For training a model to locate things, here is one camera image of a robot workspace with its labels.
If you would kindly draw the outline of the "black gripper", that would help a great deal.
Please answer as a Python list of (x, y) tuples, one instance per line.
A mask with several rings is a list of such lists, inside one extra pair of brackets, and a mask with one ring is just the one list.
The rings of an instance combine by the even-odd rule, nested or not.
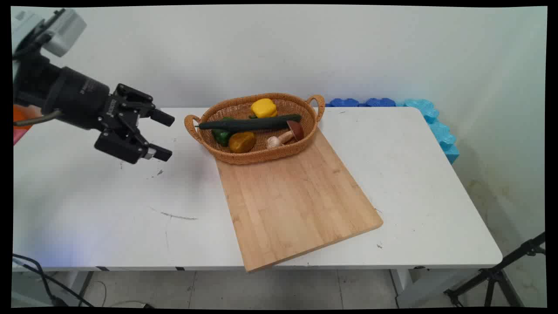
[[(85, 130), (99, 130), (94, 147), (130, 164), (140, 159), (168, 161), (173, 152), (148, 142), (137, 124), (134, 131), (123, 126), (109, 111), (109, 87), (67, 66), (59, 68), (44, 56), (28, 56), (15, 60), (15, 103), (35, 106), (41, 110), (38, 118), (15, 122), (16, 126), (32, 126), (58, 119)], [(153, 103), (153, 97), (125, 84), (113, 92), (120, 113), (135, 113), (140, 119), (149, 118), (170, 127), (175, 117), (164, 113)]]

